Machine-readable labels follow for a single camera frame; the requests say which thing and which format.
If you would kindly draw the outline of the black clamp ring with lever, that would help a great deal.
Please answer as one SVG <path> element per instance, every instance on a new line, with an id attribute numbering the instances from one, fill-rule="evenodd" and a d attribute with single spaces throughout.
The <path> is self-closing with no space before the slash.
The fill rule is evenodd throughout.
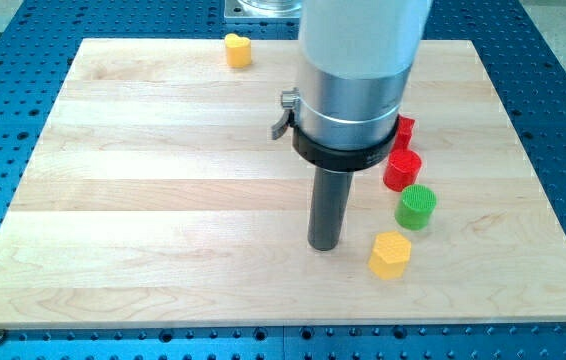
<path id="1" fill-rule="evenodd" d="M 332 172 L 356 172 L 368 169 L 384 160 L 393 146 L 399 127 L 399 116 L 394 117 L 394 124 L 388 136 L 379 143 L 363 149 L 339 150 L 326 147 L 310 139 L 297 124 L 300 111 L 298 89 L 282 91 L 280 96 L 284 113 L 280 120 L 271 126 L 272 140 L 281 138 L 289 127 L 293 128 L 292 147 L 306 161 L 318 168 Z"/>

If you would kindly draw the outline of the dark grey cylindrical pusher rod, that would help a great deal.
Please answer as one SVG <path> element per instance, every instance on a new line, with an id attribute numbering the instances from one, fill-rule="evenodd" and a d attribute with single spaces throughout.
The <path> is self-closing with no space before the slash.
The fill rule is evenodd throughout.
<path id="1" fill-rule="evenodd" d="M 316 168 L 312 190 L 308 243 L 319 251 L 333 250 L 341 236 L 353 174 Z"/>

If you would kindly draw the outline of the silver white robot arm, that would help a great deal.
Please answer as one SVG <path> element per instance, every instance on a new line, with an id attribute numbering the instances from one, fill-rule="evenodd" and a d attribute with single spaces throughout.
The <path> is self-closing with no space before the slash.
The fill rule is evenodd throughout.
<path id="1" fill-rule="evenodd" d="M 294 150 L 314 165 L 309 245 L 334 249 L 355 172 L 381 162 L 398 129 L 407 80 L 431 0 L 308 0 L 301 6 L 300 58 L 284 113 Z"/>

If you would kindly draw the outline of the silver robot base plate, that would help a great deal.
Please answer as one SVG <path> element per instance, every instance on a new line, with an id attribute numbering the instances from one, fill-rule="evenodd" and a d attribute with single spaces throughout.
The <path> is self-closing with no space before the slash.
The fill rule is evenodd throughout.
<path id="1" fill-rule="evenodd" d="M 224 18 L 233 21 L 298 18 L 301 0 L 223 0 Z"/>

